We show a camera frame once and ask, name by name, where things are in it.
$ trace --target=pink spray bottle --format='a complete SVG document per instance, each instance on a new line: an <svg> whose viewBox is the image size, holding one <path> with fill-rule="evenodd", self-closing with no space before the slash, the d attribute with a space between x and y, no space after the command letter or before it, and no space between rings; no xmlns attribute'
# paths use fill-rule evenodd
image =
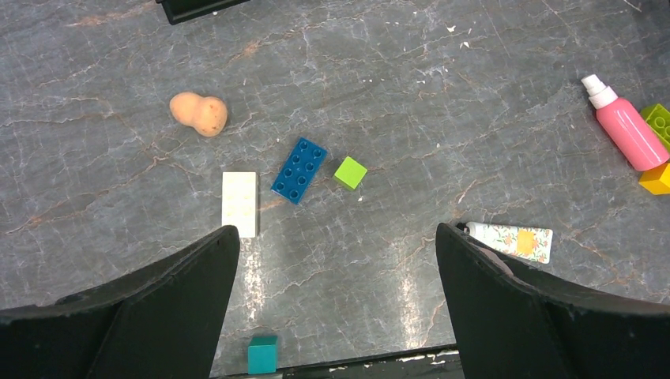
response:
<svg viewBox="0 0 670 379"><path fill-rule="evenodd" d="M670 153L630 101L618 97L598 76L582 79L596 118L637 171L658 167L670 159Z"/></svg>

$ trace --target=scuff mark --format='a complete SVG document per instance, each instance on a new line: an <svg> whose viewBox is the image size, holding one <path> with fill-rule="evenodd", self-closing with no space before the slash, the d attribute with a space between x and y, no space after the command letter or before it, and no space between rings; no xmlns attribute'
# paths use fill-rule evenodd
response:
<svg viewBox="0 0 670 379"><path fill-rule="evenodd" d="M441 356L443 356L443 355L455 355L455 354L458 354L458 350L450 350L450 351L448 351L448 350L443 350L443 351L440 351L440 352L436 355L436 357L441 357Z"/></svg>
<svg viewBox="0 0 670 379"><path fill-rule="evenodd" d="M463 201L463 197L465 197L465 195L468 193L468 191L470 191L470 189L472 188L472 186L475 185L475 183L477 183L476 179L473 180L472 183L470 183L470 185L468 186L468 188L465 189L465 191L463 191L463 193L461 194L461 197L458 198L458 201L457 201L456 204L460 204L461 201Z"/></svg>
<svg viewBox="0 0 670 379"><path fill-rule="evenodd" d="M241 53L236 54L231 58L230 61L228 61L228 64L231 64L232 62L241 59L241 58L249 58L252 57L254 54L256 54L256 51L258 51L258 48L261 46L261 41L252 41L250 42L247 47L242 50Z"/></svg>
<svg viewBox="0 0 670 379"><path fill-rule="evenodd" d="M419 359L424 359L424 358L426 358L425 355L415 355L413 357L399 358L399 359L396 359L396 361L409 362L409 361L418 361Z"/></svg>
<svg viewBox="0 0 670 379"><path fill-rule="evenodd" d="M276 200L270 201L268 204L260 207L258 209L258 211L264 212L264 211L267 211L268 209L272 209L272 208L274 208L278 205L281 205L283 203L284 203L284 199L276 199Z"/></svg>
<svg viewBox="0 0 670 379"><path fill-rule="evenodd" d="M514 272L512 271L512 269L510 268L510 266L506 265L505 262L503 262L503 260L500 259L500 257L498 257L497 255L495 255L494 252L490 251L489 249L485 249L485 248L483 248L483 247L479 247L479 246L477 246L477 248L478 248L482 253L484 253L484 255L485 255L491 262L493 262L494 265L498 266L498 268L500 268L503 272L505 272L505 274L507 274L508 276L511 276L511 277L514 278Z"/></svg>
<svg viewBox="0 0 670 379"><path fill-rule="evenodd" d="M630 4L630 3L628 2L628 0L623 0L623 2L625 2L626 4L628 4L631 8L637 10L639 13L642 13L642 9L640 9L639 6L634 6L633 4Z"/></svg>
<svg viewBox="0 0 670 379"><path fill-rule="evenodd" d="M147 9L151 8L154 6L156 3L151 1L151 2L146 2L144 4L140 4L139 6L134 6L133 8L130 8L128 12L125 13L118 13L118 12L112 12L112 13L107 13L103 16L88 16L82 18L79 22L75 22L74 24L68 24L66 26L68 27L73 27L73 26L98 26L102 24L106 24L107 22L110 21L119 21L123 20L124 18L128 17L134 17L139 15L140 13L146 11Z"/></svg>

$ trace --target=black object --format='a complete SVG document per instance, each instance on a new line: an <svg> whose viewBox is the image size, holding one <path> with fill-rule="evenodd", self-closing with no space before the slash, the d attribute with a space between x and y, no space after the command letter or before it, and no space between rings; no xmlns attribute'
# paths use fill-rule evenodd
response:
<svg viewBox="0 0 670 379"><path fill-rule="evenodd" d="M443 223L435 246L468 379L670 377L670 306L561 280Z"/></svg>
<svg viewBox="0 0 670 379"><path fill-rule="evenodd" d="M2 377L207 378L238 258L222 227L52 306L0 311Z"/></svg>
<svg viewBox="0 0 670 379"><path fill-rule="evenodd" d="M465 379L455 345L279 369L268 379ZM224 378L258 379L253 375Z"/></svg>
<svg viewBox="0 0 670 379"><path fill-rule="evenodd" d="M156 0L163 6L167 21L172 25L247 1L249 0Z"/></svg>

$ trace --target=potato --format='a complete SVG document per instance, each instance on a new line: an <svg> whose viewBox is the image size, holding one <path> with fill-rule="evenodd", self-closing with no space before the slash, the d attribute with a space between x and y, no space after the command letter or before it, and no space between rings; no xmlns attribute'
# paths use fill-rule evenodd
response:
<svg viewBox="0 0 670 379"><path fill-rule="evenodd" d="M170 100L170 111L178 122L190 126L205 137L214 137L226 125L228 109L216 97L182 92Z"/></svg>

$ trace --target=teal block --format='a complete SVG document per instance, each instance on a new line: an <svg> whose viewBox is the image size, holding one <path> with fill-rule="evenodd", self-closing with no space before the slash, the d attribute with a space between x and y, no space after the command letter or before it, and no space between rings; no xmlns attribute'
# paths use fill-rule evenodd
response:
<svg viewBox="0 0 670 379"><path fill-rule="evenodd" d="M277 371L277 336L254 337L249 343L249 374Z"/></svg>

